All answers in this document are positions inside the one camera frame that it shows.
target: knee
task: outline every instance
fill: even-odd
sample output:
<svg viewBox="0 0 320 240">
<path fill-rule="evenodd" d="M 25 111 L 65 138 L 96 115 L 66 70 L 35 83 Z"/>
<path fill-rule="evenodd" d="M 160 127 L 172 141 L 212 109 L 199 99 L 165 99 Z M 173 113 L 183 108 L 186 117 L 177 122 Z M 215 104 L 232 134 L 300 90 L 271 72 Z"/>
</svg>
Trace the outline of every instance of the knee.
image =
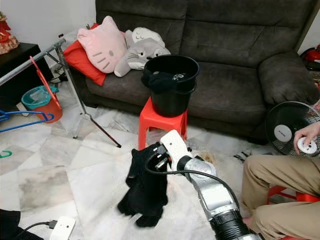
<svg viewBox="0 0 320 240">
<path fill-rule="evenodd" d="M 254 213 L 254 221 L 258 228 L 261 226 L 268 226 L 273 219 L 270 205 L 259 206 Z"/>
<path fill-rule="evenodd" d="M 263 160 L 260 156 L 249 156 L 244 161 L 244 171 L 249 171 L 251 173 L 257 172 L 257 170 L 261 169 Z"/>
</svg>

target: human hand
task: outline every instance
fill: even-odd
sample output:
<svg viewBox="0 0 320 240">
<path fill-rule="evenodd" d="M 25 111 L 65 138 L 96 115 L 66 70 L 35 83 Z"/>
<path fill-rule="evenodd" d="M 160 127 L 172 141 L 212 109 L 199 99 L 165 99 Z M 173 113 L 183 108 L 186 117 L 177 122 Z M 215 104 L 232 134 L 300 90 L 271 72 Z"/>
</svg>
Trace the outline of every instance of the human hand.
<svg viewBox="0 0 320 240">
<path fill-rule="evenodd" d="M 295 151 L 299 154 L 299 148 L 298 148 L 298 140 L 300 138 L 305 137 L 305 140 L 303 142 L 304 145 L 309 145 L 312 139 L 314 139 L 316 136 L 320 135 L 320 122 L 313 123 L 309 126 L 306 126 L 294 134 L 294 140 L 293 145 Z"/>
</svg>

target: gray sofa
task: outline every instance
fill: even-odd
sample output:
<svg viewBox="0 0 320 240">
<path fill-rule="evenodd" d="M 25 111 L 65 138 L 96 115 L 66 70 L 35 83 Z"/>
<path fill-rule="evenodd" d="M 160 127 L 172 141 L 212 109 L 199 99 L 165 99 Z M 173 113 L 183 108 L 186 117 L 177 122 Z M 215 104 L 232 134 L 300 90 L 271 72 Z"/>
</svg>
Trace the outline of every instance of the gray sofa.
<svg viewBox="0 0 320 240">
<path fill-rule="evenodd" d="M 158 32 L 172 54 L 199 62 L 189 121 L 264 140 L 268 109 L 313 104 L 319 91 L 295 51 L 315 0 L 96 0 L 96 21 Z M 150 92 L 142 72 L 108 74 L 103 86 L 72 70 L 84 103 L 139 113 Z"/>
</svg>

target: white wall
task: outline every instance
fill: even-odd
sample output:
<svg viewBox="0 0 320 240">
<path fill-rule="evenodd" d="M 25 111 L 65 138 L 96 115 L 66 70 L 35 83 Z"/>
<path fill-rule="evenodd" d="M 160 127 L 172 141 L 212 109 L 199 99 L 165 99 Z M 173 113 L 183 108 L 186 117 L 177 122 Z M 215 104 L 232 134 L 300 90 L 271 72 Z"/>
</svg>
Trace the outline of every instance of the white wall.
<svg viewBox="0 0 320 240">
<path fill-rule="evenodd" d="M 95 0 L 0 0 L 11 33 L 18 41 L 38 44 L 45 50 L 58 35 L 92 24 Z M 47 58 L 50 66 L 54 64 Z"/>
<path fill-rule="evenodd" d="M 315 16 L 311 27 L 309 28 L 308 33 L 306 34 L 300 49 L 298 51 L 301 54 L 303 51 L 314 48 L 320 44 L 320 10 Z"/>
</svg>

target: tripod stand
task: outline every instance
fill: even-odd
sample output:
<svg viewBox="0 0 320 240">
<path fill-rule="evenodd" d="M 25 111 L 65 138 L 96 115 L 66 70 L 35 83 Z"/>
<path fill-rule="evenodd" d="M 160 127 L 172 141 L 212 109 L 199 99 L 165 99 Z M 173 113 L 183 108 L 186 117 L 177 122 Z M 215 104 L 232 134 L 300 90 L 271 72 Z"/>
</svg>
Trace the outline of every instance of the tripod stand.
<svg viewBox="0 0 320 240">
<path fill-rule="evenodd" d="M 76 139 L 78 137 L 80 128 L 82 126 L 82 123 L 84 120 L 89 120 L 91 121 L 100 131 L 102 131 L 108 138 L 110 138 L 114 144 L 118 147 L 121 148 L 121 145 L 109 134 L 106 132 L 106 130 L 103 129 L 102 126 L 99 125 L 99 123 L 97 123 L 93 117 L 87 112 L 84 103 L 82 102 L 79 92 L 77 91 L 74 79 L 72 77 L 72 74 L 70 72 L 69 66 L 66 62 L 66 59 L 64 58 L 64 53 L 61 49 L 61 44 L 63 44 L 66 40 L 64 38 L 60 39 L 59 41 L 57 41 L 55 44 L 53 44 L 52 46 L 50 46 L 48 49 L 46 49 L 45 51 L 42 51 L 40 53 L 38 53 L 37 55 L 35 55 L 33 57 L 34 61 L 38 61 L 39 59 L 42 59 L 44 56 L 48 56 L 49 58 L 51 58 L 52 60 L 54 60 L 57 64 L 62 66 L 62 69 L 65 73 L 66 78 L 68 79 L 68 83 L 70 85 L 70 88 L 75 96 L 75 99 L 78 103 L 78 106 L 80 107 L 80 111 L 81 111 L 81 119 L 79 124 L 74 128 L 73 133 L 72 133 L 72 137 L 74 139 Z M 59 59 L 56 59 L 50 52 L 55 51 L 58 55 Z M 12 71 L 10 71 L 9 73 L 7 73 L 6 75 L 4 75 L 3 77 L 0 78 L 0 86 L 5 84 L 6 82 L 8 82 L 10 79 L 12 79 L 14 76 L 16 76 L 17 74 L 21 73 L 23 70 L 25 70 L 26 68 L 28 68 L 29 66 L 31 66 L 33 63 L 32 61 L 29 59 L 28 61 L 24 62 L 23 64 L 21 64 L 20 66 L 18 66 L 17 68 L 13 69 Z"/>
</svg>

